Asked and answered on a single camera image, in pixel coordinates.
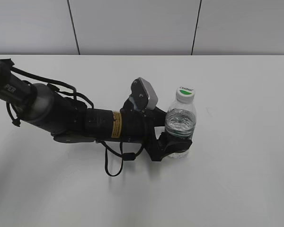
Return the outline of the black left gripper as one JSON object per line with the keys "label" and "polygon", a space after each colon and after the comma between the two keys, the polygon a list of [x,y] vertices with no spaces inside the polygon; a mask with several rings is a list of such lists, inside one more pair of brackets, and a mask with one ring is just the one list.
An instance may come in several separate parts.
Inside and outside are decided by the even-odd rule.
{"label": "black left gripper", "polygon": [[176,153],[181,154],[189,150],[192,139],[181,138],[162,132],[156,138],[155,128],[165,126],[166,112],[156,107],[154,110],[134,108],[132,98],[129,97],[120,109],[122,116],[121,142],[140,143],[140,149],[135,152],[122,154],[124,161],[133,161],[146,150],[151,161],[159,162],[163,158]]}

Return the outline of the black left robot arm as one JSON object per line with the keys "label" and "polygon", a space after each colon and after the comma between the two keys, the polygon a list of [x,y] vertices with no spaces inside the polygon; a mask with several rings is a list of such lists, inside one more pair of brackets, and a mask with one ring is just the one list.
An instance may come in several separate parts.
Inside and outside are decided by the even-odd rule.
{"label": "black left robot arm", "polygon": [[11,59],[0,59],[0,99],[15,126],[22,121],[49,132],[60,143],[139,143],[152,161],[190,148],[188,136],[175,137],[155,128],[164,126],[166,113],[156,105],[151,84],[137,78],[120,111],[96,109],[83,94],[61,81],[39,77],[14,67]]}

